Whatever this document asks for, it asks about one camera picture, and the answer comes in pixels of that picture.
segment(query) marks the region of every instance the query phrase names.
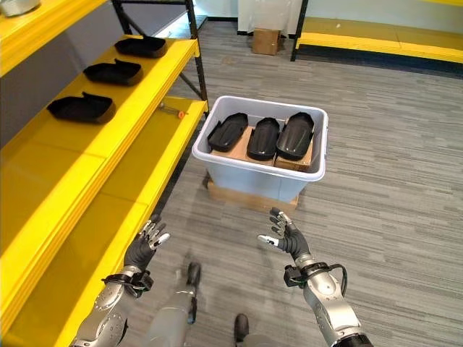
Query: metal bowl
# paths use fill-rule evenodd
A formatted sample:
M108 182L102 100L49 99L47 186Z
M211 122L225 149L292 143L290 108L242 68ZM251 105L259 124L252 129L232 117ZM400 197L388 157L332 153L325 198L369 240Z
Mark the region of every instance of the metal bowl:
M34 10L41 0L0 0L0 12L6 17L19 16Z

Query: robotic arm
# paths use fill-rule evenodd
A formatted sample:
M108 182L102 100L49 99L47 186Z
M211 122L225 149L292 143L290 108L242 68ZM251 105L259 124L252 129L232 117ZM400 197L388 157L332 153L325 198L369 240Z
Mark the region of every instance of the robotic arm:
M347 272L344 266L328 266L316 262L305 237L292 220L277 208L272 208L270 220L276 224L272 230L281 238L259 235L258 239L290 253L296 267L285 267L284 281L288 287L299 286L305 301L312 308L318 327L330 347L373 347L361 328L353 309L344 300ZM343 270L341 285L330 271Z
M146 222L124 256L120 273L102 281L105 287L97 296L91 313L85 318L70 347L114 347L127 330L127 317L134 301L153 285L148 263L170 235L161 234L166 224L154 215Z

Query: cardboard box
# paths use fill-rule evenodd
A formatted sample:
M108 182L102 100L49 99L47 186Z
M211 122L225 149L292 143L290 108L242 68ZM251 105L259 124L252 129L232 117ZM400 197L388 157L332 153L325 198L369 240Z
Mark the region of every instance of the cardboard box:
M288 160L282 157L276 157L275 167L285 168L287 170L293 171L307 172L310 167L310 161L312 160L312 144L313 141L310 142L307 153L305 153L304 158L301 160Z
M252 52L274 56L278 51L279 30L254 29Z
M277 207L285 212L291 212L296 210L297 203L299 202L299 195L291 202L283 202L269 197L261 197L259 195L237 192L233 189L221 188L216 186L211 179L208 180L206 186L209 196L213 200L230 202L260 212L267 213L272 207Z
M253 129L253 127L246 128L245 132L243 132L243 135L241 136L241 139L239 139L238 143L233 147L231 151L219 152L217 150L213 150L211 154L218 155L219 157L227 157L232 159L248 161L251 163L273 166L274 159L259 161L247 156L247 143L249 142L249 138L251 137L251 132Z

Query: light blue storage bin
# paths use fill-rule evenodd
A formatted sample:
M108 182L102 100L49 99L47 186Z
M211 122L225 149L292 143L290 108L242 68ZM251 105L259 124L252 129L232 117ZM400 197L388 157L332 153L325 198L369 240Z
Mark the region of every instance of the light blue storage bin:
M308 172L286 170L212 155L208 135L218 121L224 121L226 117L237 112L246 113L249 125L252 127L265 117L273 117L280 124L280 129L283 128L286 119L293 114L297 112L310 114L315 123L315 129L312 163ZM216 186L290 202L307 183L320 181L325 175L327 141L328 115L320 108L227 95L221 96L214 103L193 145L192 153L196 158L204 161Z

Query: shelf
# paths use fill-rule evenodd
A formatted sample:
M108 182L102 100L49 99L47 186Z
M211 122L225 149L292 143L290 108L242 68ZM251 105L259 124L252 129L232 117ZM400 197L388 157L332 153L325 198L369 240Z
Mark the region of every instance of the shelf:
M347 48L463 63L463 35L354 20L305 18L300 45Z
M463 6L463 0L424 0L426 2L437 2L438 4Z
M136 86L92 83L81 74L57 96L84 90L111 97L117 113L109 123L59 121L43 109L1 150L2 335L179 73L199 53L196 40L168 40L168 45L160 59L122 56L110 48L98 60L141 64L144 77Z
M5 341L68 346L124 251L149 217L180 159L205 101L166 98L182 119L156 111L56 254Z
M0 16L0 77L106 0L41 0L19 17Z

